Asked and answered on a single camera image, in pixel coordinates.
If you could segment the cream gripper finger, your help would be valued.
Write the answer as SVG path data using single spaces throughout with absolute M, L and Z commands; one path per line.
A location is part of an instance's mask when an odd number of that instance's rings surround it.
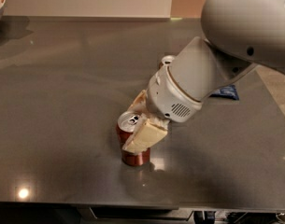
M 142 90 L 128 107 L 128 111 L 147 113 L 146 91 Z
M 122 146 L 124 151 L 139 154 L 163 140 L 168 134 L 168 120 L 142 114 L 134 132 Z

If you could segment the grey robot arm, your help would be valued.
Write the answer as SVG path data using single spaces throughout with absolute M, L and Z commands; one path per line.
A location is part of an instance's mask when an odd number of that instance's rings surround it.
M 137 155 L 160 142 L 168 123 L 184 122 L 215 90 L 260 64 L 285 75 L 285 0 L 206 0 L 203 37 L 162 66 L 129 109 L 140 115 L 122 149 Z

